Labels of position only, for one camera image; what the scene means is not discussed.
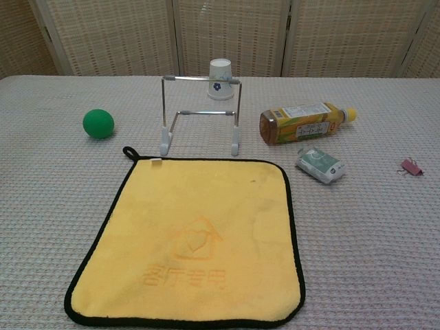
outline plastic bottle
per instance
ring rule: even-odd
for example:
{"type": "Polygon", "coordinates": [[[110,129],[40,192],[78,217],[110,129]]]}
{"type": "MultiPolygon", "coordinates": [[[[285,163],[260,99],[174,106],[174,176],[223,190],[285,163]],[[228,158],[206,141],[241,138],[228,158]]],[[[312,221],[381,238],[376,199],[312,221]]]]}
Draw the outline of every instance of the plastic bottle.
{"type": "Polygon", "coordinates": [[[330,135],[343,122],[356,119],[354,108],[338,109],[331,103],[280,107],[260,116],[260,134],[267,144],[301,141],[330,135]]]}

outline white paper cup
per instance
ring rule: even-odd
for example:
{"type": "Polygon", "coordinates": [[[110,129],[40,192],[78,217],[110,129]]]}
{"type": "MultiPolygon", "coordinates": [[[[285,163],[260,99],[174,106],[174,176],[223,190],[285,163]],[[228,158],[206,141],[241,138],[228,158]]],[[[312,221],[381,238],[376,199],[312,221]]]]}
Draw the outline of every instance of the white paper cup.
{"type": "MultiPolygon", "coordinates": [[[[210,79],[232,79],[231,61],[216,58],[210,62],[210,79]]],[[[208,96],[214,100],[228,100],[234,96],[234,89],[228,82],[209,82],[208,96]]]]}

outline ball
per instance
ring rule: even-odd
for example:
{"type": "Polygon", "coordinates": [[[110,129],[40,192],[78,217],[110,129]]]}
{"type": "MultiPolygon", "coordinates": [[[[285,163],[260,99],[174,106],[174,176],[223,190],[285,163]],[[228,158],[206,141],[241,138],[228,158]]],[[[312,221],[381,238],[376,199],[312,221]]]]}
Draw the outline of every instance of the ball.
{"type": "Polygon", "coordinates": [[[91,137],[105,139],[113,133],[115,122],[111,114],[102,109],[94,109],[86,113],[82,127],[91,137]]]}

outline woven screen panel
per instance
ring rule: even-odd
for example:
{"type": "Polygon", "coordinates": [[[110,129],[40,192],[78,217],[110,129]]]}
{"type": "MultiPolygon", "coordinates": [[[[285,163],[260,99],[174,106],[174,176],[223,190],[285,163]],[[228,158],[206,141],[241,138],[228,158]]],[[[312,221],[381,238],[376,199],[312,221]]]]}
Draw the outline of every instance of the woven screen panel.
{"type": "Polygon", "coordinates": [[[174,4],[185,75],[207,76],[212,59],[228,58],[233,76],[280,76],[287,1],[178,0],[174,4]]]}
{"type": "Polygon", "coordinates": [[[28,0],[0,1],[0,78],[58,74],[28,0]]]}
{"type": "Polygon", "coordinates": [[[410,78],[440,78],[440,3],[434,9],[423,37],[404,74],[410,78]]]}
{"type": "Polygon", "coordinates": [[[391,76],[424,2],[301,0],[288,76],[391,76]]]}
{"type": "Polygon", "coordinates": [[[75,75],[176,74],[166,2],[47,0],[75,75]]]}

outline small package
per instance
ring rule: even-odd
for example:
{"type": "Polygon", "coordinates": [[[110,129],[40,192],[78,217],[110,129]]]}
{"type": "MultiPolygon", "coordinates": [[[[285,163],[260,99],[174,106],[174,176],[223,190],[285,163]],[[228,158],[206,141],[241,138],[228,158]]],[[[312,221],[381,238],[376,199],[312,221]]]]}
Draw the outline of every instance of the small package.
{"type": "Polygon", "coordinates": [[[301,153],[296,165],[325,184],[329,184],[345,174],[345,164],[317,148],[311,148],[301,153]]]}

